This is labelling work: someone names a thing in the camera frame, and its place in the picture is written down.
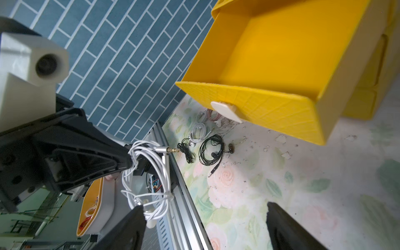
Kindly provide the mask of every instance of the yellow tray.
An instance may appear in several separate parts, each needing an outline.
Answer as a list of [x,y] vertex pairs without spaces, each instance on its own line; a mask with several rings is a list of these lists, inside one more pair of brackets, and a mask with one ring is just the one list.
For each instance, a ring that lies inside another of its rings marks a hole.
[[390,0],[225,0],[176,85],[207,108],[323,145],[387,26]]

